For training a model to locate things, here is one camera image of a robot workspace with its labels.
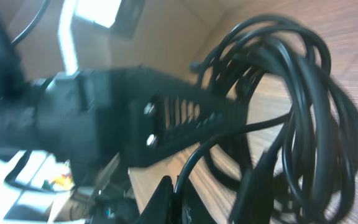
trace bright window light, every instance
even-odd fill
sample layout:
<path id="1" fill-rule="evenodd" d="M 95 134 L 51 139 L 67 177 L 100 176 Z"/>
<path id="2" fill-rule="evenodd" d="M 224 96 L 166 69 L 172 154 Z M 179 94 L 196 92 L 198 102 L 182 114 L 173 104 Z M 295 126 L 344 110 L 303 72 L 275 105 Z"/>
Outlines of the bright window light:
<path id="1" fill-rule="evenodd" d="M 75 3 L 73 0 L 64 1 L 58 28 L 60 53 L 62 54 L 67 75 L 73 75 L 78 69 L 74 40 L 71 33 L 71 19 L 74 15 Z"/>
<path id="2" fill-rule="evenodd" d="M 78 0 L 75 14 L 107 28 L 116 21 L 121 0 Z"/>

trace wooden desk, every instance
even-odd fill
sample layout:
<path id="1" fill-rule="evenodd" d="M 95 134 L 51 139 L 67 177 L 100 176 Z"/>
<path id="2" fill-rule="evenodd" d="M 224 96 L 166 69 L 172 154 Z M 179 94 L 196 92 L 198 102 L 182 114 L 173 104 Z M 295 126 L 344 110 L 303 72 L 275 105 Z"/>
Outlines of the wooden desk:
<path id="1" fill-rule="evenodd" d="M 232 10 L 219 23 L 210 40 L 200 50 L 197 59 L 205 55 L 238 23 L 258 14 L 279 13 L 294 17 L 301 23 L 319 33 L 326 41 L 333 59 L 332 75 L 336 82 L 350 95 L 358 107 L 358 0 L 258 0 L 247 1 L 243 7 Z M 274 118 L 288 111 L 290 101 L 286 88 L 280 80 L 264 77 L 252 98 L 249 122 Z M 278 127 L 249 134 L 253 157 L 258 158 L 277 135 Z M 139 208 L 142 211 L 154 189 L 164 175 L 173 180 L 194 149 L 187 149 L 145 170 L 131 169 L 130 176 L 134 186 Z M 218 163 L 235 175 L 238 173 L 230 160 L 214 150 Z M 193 181 L 200 197 L 218 223 L 225 223 L 233 203 L 232 192 L 223 189 L 212 179 L 200 161 L 193 170 Z M 347 223 L 358 223 L 358 173 L 356 176 L 356 198 Z"/>

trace window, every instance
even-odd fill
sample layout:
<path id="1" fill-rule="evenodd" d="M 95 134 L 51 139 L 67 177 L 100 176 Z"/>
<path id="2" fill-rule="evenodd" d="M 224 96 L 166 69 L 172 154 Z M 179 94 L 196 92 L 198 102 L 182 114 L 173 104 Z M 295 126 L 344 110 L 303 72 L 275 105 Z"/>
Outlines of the window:
<path id="1" fill-rule="evenodd" d="M 75 14 L 110 28 L 116 21 L 121 0 L 78 0 Z"/>

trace wall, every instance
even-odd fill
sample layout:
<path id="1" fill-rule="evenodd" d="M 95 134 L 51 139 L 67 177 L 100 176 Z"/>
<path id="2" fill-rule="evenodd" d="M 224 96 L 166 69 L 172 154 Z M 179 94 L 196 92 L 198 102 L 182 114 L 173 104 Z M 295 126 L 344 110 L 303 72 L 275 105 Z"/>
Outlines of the wall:
<path id="1" fill-rule="evenodd" d="M 52 0 L 34 30 L 16 47 L 29 79 L 56 75 L 64 66 L 57 39 L 63 0 Z M 31 22 L 42 0 L 0 0 L 0 18 L 13 40 Z"/>
<path id="2" fill-rule="evenodd" d="M 235 9 L 250 0 L 219 0 L 226 9 Z"/>
<path id="3" fill-rule="evenodd" d="M 6 23 L 12 18 L 7 31 L 13 39 L 35 16 L 42 0 L 18 0 L 15 7 L 6 4 L 8 7 L 4 9 L 3 3 L 10 2 L 0 0 L 0 12 L 12 9 L 3 20 Z M 22 2 L 20 9 L 13 10 L 19 2 Z M 63 0 L 50 1 L 39 24 L 17 46 L 29 78 L 64 70 L 57 39 L 62 3 Z M 188 71 L 188 64 L 225 13 L 226 6 L 220 0 L 146 0 L 132 40 L 74 18 L 71 29 L 78 66 L 111 68 L 142 64 L 180 76 Z"/>
<path id="4" fill-rule="evenodd" d="M 25 0 L 0 0 L 0 20 L 4 26 L 8 26 L 17 14 Z"/>
<path id="5" fill-rule="evenodd" d="M 217 0 L 205 0 L 202 4 L 146 0 L 132 40 L 106 34 L 75 19 L 73 36 L 78 64 L 94 68 L 142 64 L 180 76 L 188 70 L 188 64 L 226 10 Z"/>

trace cable plug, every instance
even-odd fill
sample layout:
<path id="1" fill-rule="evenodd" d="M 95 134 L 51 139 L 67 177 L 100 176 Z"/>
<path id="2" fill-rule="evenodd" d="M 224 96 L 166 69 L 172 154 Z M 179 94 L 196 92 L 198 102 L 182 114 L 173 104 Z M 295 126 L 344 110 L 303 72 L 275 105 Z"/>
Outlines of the cable plug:
<path id="1" fill-rule="evenodd" d="M 277 151 L 264 152 L 255 169 L 248 169 L 241 179 L 228 223 L 270 222 L 273 211 L 273 172 Z"/>
<path id="2" fill-rule="evenodd" d="M 201 69 L 201 63 L 202 62 L 199 62 L 199 61 L 191 62 L 189 64 L 190 72 L 193 73 L 193 74 L 199 74 L 200 69 Z"/>

